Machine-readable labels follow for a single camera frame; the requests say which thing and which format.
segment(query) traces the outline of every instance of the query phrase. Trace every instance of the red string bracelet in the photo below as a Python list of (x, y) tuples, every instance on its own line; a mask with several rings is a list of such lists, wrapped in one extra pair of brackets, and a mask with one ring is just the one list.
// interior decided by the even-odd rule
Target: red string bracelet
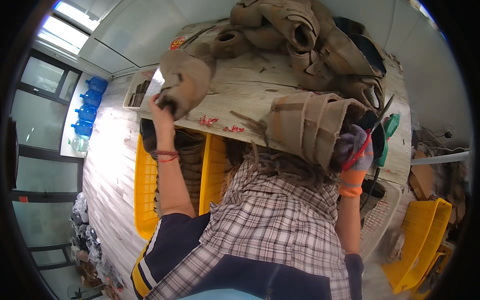
[(174, 160), (175, 158), (180, 158), (180, 156), (178, 155), (175, 155), (174, 157), (170, 158), (170, 159), (166, 159), (166, 160), (158, 160), (157, 162), (159, 163), (166, 163), (166, 162), (169, 162), (169, 161), (172, 161)]
[(153, 152), (154, 155), (170, 155), (170, 156), (177, 156), (179, 154), (178, 151), (161, 151), (161, 150), (155, 150)]

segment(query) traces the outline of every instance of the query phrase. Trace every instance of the blue water jug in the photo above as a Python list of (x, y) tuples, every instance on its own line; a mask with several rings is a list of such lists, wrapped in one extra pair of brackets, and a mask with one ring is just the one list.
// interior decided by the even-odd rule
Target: blue water jug
[(92, 123), (78, 120), (75, 124), (72, 124), (71, 126), (75, 128), (75, 133), (78, 135), (84, 135), (88, 137), (92, 135), (92, 131), (93, 131)]
[(108, 82), (98, 77), (92, 77), (92, 79), (85, 80), (85, 82), (88, 83), (89, 90), (95, 91), (100, 95), (103, 95), (108, 85)]
[(98, 108), (100, 106), (100, 102), (102, 102), (102, 96), (91, 90), (88, 90), (85, 95), (80, 94), (80, 97), (84, 99), (85, 105), (95, 109)]
[(75, 109), (75, 112), (78, 112), (78, 118), (82, 121), (93, 123), (96, 118), (96, 108), (90, 107), (88, 105), (80, 106), (80, 109)]

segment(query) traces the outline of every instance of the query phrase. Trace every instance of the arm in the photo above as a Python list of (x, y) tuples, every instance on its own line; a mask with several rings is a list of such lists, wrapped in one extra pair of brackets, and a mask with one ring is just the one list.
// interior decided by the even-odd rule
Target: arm
[[(168, 106), (160, 109), (155, 104), (158, 97), (159, 94), (156, 94), (148, 101), (155, 127), (156, 148), (159, 151), (175, 151), (173, 117)], [(180, 162), (178, 159), (170, 160), (171, 158), (172, 156), (158, 156), (157, 187), (160, 194), (160, 207), (163, 215), (180, 213), (193, 218), (195, 217), (195, 211), (193, 210), (190, 195), (180, 170)]]
[(335, 231), (346, 253), (359, 253), (360, 247), (360, 196), (342, 196), (338, 207)]
[[(353, 153), (357, 153), (367, 140), (367, 133), (357, 125), (352, 126), (352, 133), (347, 134), (345, 139), (353, 143)], [(359, 254), (360, 250), (360, 195), (361, 185), (367, 170), (373, 161), (372, 140), (369, 140), (365, 152), (355, 164), (340, 174), (340, 189), (342, 196), (338, 206), (338, 219), (335, 231), (340, 240), (342, 249), (346, 253)]]

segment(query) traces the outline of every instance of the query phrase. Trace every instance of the orange glove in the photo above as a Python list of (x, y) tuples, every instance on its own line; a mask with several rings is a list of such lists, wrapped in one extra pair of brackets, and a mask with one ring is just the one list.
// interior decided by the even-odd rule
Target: orange glove
[[(367, 133), (360, 126), (353, 125), (352, 133), (347, 133), (345, 135), (345, 138), (353, 141), (353, 152), (351, 155), (351, 157), (353, 157), (367, 140)], [(342, 171), (340, 174), (340, 189), (338, 190), (338, 193), (346, 197), (360, 196), (362, 193), (361, 184), (363, 183), (363, 178), (367, 174), (370, 165), (372, 165), (372, 161), (373, 146), (372, 139), (370, 139), (367, 148), (360, 155), (355, 164), (353, 164), (350, 169)]]

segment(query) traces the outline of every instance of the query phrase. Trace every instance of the water bottle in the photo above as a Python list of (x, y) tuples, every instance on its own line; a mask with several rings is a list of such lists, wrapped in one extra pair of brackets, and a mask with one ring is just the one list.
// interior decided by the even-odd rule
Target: water bottle
[(84, 137), (75, 136), (71, 140), (68, 139), (68, 144), (75, 151), (87, 152), (87, 150), (88, 150), (88, 139), (86, 139)]
[(90, 137), (92, 135), (92, 131), (93, 131), (92, 123), (78, 120), (75, 124), (72, 124), (71, 126), (75, 128), (75, 133), (78, 135), (83, 135), (86, 137)]
[(80, 94), (80, 97), (84, 99), (85, 105), (95, 109), (98, 108), (100, 106), (100, 102), (102, 102), (102, 96), (91, 90), (88, 90), (85, 95)]
[(78, 119), (93, 123), (96, 118), (96, 109), (87, 105), (80, 106), (80, 109), (75, 109), (78, 112)]
[(105, 90), (107, 89), (108, 82), (98, 77), (92, 77), (90, 80), (85, 80), (88, 83), (88, 89), (103, 95)]

